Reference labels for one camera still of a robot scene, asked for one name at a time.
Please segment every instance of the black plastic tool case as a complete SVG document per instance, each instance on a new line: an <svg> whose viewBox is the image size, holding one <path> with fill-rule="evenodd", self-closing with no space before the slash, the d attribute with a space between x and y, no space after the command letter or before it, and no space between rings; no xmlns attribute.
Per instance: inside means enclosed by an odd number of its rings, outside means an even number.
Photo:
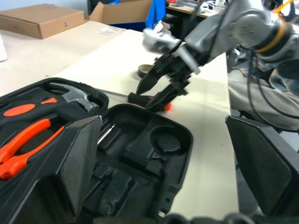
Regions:
<svg viewBox="0 0 299 224"><path fill-rule="evenodd" d="M86 174L87 177L91 175L91 180L82 179L84 181L81 184L86 187L87 193L83 196L80 195L80 198L84 198L84 201L81 202L83 207L81 207L80 214L73 212L73 216L78 217L76 223L92 223L93 218L101 216L159 219L161 218L159 212L169 212L172 201L184 181L192 148L191 133L169 119L136 106L124 104L107 110L108 99L103 93L90 86L60 78L45 79L8 94L0 98L0 101L24 97L21 101L29 100L30 102L31 99L26 99L26 95L34 95L36 98L49 97L49 90L47 89L49 82L59 82L80 88L89 94L90 101L97 103L100 107L90 113L84 111L76 103L59 108L56 112L61 117L61 124L51 127L48 134L45 132L39 138L30 141L21 148L20 153L29 151L32 145L39 145L61 125L65 125L69 121L84 119L96 114L101 115L103 124L100 137L112 125L115 125L97 149L89 149L91 152L95 152L96 156L94 157L93 173ZM36 88L40 88L40 92L32 94ZM3 103L2 106L0 104L0 112L5 108L5 104ZM25 122L17 125L17 127L12 127L15 131L14 133L11 132L10 135L0 129L0 144L4 144L9 136L13 136L26 125ZM1 206L9 206L9 204L5 204L5 201L11 196L9 192L13 191L20 183L24 184L23 176L30 176L30 172L34 172L30 166L36 163L30 164L13 179L6 182L0 181L1 224L4 223L1 222L1 211L3 210ZM49 198L51 197L43 194L39 194L39 197L29 202L25 198L21 201L19 198L14 200L10 198L10 201L24 204L21 211L18 211L19 219L16 219L14 223L27 223L29 220L30 223L40 223L40 221L43 223L65 223L62 220L71 220L60 219L59 217L63 216L61 215L63 205L54 206L55 203L51 202ZM36 209L40 208L41 205L48 210L41 211L37 215ZM28 217L30 214L35 214L35 217Z"/></svg>

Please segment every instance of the pliers handle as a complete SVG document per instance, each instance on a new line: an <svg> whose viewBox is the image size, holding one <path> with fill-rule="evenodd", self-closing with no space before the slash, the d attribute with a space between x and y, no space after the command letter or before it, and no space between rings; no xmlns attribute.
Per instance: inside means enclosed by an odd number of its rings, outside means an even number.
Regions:
<svg viewBox="0 0 299 224"><path fill-rule="evenodd" d="M40 133L41 131L49 128L53 123L53 120L57 118L57 115L51 114L47 118L41 119L24 130L18 133L11 141L0 148L0 179L7 180L16 176L21 172L26 165L30 162L30 157L39 152L46 145L48 145L59 133L62 132L64 126L56 131L51 137L49 137L44 143L35 148L34 150L19 156L14 154L31 138Z"/></svg>

